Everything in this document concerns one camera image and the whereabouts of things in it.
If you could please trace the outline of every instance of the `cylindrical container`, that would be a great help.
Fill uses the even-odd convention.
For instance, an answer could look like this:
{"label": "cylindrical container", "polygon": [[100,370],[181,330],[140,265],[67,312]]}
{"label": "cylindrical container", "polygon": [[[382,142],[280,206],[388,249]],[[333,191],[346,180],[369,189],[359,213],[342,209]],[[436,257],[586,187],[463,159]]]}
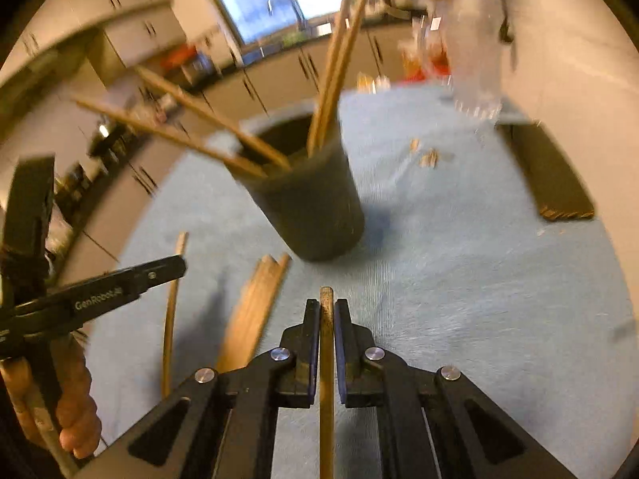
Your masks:
{"label": "cylindrical container", "polygon": [[292,170],[272,167],[246,146],[239,155],[262,165],[268,178],[229,170],[293,252],[307,261],[322,261],[340,256],[357,244],[364,218],[339,120],[329,127],[322,149],[307,157],[312,110],[312,103],[302,103],[247,128],[247,132],[288,156]]}
{"label": "cylindrical container", "polygon": [[442,20],[455,107],[495,119],[502,107],[499,0],[454,0]]}

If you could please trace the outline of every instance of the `blue cloth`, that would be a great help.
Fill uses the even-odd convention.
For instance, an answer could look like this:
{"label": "blue cloth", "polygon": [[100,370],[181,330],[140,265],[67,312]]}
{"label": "blue cloth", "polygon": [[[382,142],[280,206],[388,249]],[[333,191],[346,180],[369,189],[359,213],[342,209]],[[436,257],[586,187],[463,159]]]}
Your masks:
{"label": "blue cloth", "polygon": [[[333,262],[293,257],[260,351],[330,285],[378,345],[423,369],[457,365],[580,479],[611,477],[630,445],[638,360],[635,337],[614,337],[633,316],[603,224],[539,218],[494,130],[440,88],[347,95],[340,115],[365,234]],[[228,135],[211,143],[234,145]],[[430,147],[436,169],[419,164]],[[215,363],[256,261],[287,250],[248,193],[196,154],[167,179],[121,266],[171,254],[180,230],[191,237],[175,384]],[[108,441],[160,399],[166,296],[153,289],[95,325],[87,361]],[[336,406],[335,424],[335,477],[380,477],[375,413]],[[273,477],[317,477],[316,406],[280,410],[277,427]]]}

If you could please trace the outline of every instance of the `human hand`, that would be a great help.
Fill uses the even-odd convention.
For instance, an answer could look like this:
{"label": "human hand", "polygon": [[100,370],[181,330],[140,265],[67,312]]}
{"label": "human hand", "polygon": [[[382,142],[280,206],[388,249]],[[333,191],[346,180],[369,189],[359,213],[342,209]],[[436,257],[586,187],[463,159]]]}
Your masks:
{"label": "human hand", "polygon": [[[82,459],[98,448],[102,424],[97,405],[91,396],[91,374],[86,367],[84,352],[76,340],[68,338],[55,353],[62,396],[56,408],[60,423],[60,445],[67,452]],[[29,441],[45,447],[25,397],[33,385],[31,368],[24,358],[12,358],[0,363],[2,379],[14,405],[15,414]]]}

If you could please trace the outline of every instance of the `metal screw head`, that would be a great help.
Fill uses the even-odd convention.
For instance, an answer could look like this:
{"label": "metal screw head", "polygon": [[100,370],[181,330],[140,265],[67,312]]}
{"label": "metal screw head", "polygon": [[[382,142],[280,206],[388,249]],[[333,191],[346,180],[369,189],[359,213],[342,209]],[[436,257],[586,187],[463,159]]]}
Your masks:
{"label": "metal screw head", "polygon": [[444,367],[442,367],[442,376],[446,380],[455,382],[455,380],[457,380],[461,376],[461,371],[454,365],[445,365]]}
{"label": "metal screw head", "polygon": [[363,353],[368,360],[381,360],[386,355],[381,347],[369,347]]}
{"label": "metal screw head", "polygon": [[210,382],[213,378],[215,378],[215,371],[213,371],[209,367],[202,367],[202,369],[198,369],[196,371],[196,382],[201,384],[205,384]]}
{"label": "metal screw head", "polygon": [[271,349],[271,358],[276,362],[287,360],[291,355],[291,352],[285,347],[276,347]]}

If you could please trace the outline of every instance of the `black cup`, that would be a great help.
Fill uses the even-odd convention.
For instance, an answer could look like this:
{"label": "black cup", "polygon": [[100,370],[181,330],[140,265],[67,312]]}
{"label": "black cup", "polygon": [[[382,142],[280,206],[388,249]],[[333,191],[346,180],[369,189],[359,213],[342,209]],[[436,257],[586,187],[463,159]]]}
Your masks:
{"label": "black cup", "polygon": [[342,145],[339,120],[327,131],[322,149],[308,158],[306,138],[311,116],[312,104],[303,103],[247,128],[247,132],[288,156],[293,165],[291,171],[274,167],[247,146],[238,154],[260,164],[268,178],[229,170],[295,254],[307,261],[323,261],[340,256],[357,244],[364,218]]}

